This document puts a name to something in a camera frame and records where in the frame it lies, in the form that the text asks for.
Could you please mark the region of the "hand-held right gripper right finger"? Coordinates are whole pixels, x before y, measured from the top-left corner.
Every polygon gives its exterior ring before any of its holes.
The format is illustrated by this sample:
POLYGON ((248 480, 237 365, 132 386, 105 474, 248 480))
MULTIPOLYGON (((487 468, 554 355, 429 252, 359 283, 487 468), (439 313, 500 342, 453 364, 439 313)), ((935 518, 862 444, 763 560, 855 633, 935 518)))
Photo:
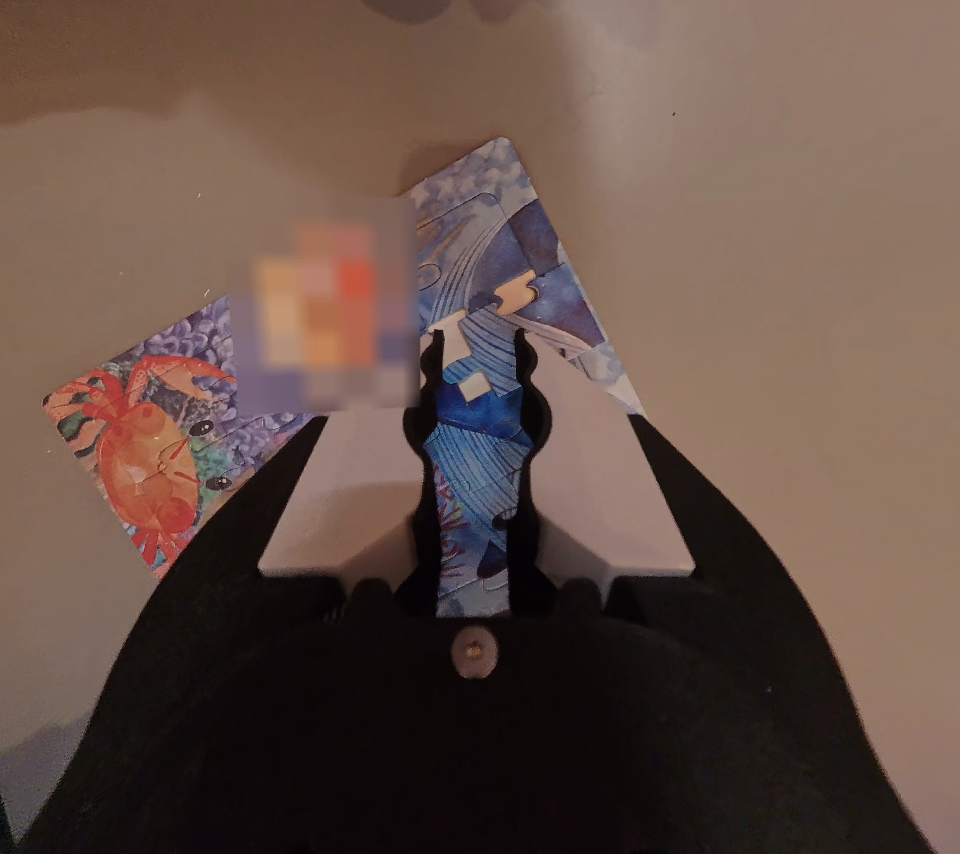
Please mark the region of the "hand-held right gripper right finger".
POLYGON ((587 581, 688 578, 694 559, 627 409, 541 336, 514 340, 521 424, 533 441, 510 519, 510 613, 547 615, 587 581))

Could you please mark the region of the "sea animals jigsaw puzzle board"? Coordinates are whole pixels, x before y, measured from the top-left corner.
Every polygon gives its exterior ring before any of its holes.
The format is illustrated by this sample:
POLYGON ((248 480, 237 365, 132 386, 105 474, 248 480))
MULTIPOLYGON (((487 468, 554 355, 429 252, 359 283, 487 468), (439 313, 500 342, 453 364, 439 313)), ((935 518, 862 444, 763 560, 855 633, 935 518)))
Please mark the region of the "sea animals jigsaw puzzle board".
MULTIPOLYGON (((627 376, 510 140, 416 185, 420 332, 443 332, 438 426, 425 443, 441 540, 437 613, 510 610, 506 523, 523 430, 516 333, 635 415, 627 376)), ((162 579, 214 510, 314 415, 239 413, 223 296, 49 394, 43 408, 150 572, 162 579)))

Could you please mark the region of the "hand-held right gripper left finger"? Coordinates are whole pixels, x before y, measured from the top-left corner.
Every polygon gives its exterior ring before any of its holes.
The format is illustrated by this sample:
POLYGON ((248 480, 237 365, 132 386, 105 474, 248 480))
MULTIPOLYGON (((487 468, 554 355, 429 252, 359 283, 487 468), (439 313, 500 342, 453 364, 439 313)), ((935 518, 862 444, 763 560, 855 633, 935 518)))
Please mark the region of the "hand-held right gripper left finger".
POLYGON ((426 441, 439 424, 444 346, 441 332, 423 339, 414 406, 328 416, 259 561, 262 576, 328 577, 346 595, 382 581, 405 612, 436 615, 443 537, 426 441))

